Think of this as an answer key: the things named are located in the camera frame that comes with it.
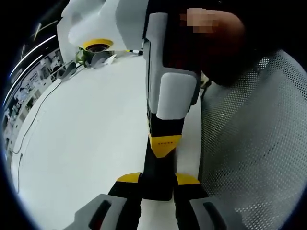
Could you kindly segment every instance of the fluorescent ceiling light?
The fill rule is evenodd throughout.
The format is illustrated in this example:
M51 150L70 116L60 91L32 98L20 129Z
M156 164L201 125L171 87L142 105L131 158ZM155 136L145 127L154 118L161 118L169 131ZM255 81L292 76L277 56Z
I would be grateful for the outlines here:
M6 100L8 99L10 93L12 92L12 90L14 89L15 85L17 84L18 80L24 75L24 73L27 72L27 70L29 68L31 68L39 59L41 59L43 55L39 56L37 59L35 59L27 68L24 69L24 71L18 76L18 78L14 81L12 87L10 88L9 92L7 93L7 95L5 96L3 105L5 104Z
M30 50L29 53L27 53L15 66L15 68L11 71L10 76L13 74L13 72L17 69L17 67L30 55L32 54L35 50L37 50L38 48L40 48L43 44L45 44L46 42L50 41L52 38L55 38L56 35L53 35L52 37L48 38L47 40L43 41L41 44L39 44L38 46L35 46L33 49Z

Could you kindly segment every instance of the gray mesh fabric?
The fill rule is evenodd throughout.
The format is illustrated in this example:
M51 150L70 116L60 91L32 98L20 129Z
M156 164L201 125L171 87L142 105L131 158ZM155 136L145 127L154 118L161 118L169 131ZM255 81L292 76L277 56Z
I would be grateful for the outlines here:
M307 75L283 51L202 106L200 181L251 230L282 227L307 182Z

